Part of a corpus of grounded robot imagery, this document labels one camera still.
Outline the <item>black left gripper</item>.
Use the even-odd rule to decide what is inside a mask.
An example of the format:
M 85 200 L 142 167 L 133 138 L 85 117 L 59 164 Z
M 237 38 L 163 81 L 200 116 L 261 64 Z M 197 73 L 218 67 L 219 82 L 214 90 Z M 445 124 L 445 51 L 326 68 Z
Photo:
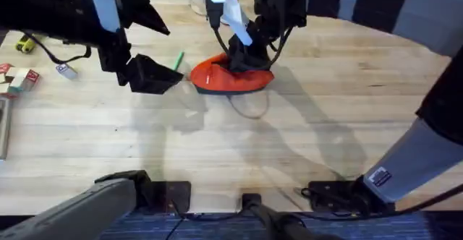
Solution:
M 124 28 L 136 23 L 170 34 L 150 0 L 116 0 L 116 7 Z M 56 18 L 63 22 L 57 38 L 65 44 L 96 48 L 102 70 L 114 73 L 120 86 L 129 83 L 134 93 L 162 95 L 184 78 L 182 73 L 158 64 L 149 56 L 138 54 L 131 59 L 125 32 L 120 27 L 114 33 L 104 29 L 93 0 L 54 0 L 54 9 L 58 13 Z

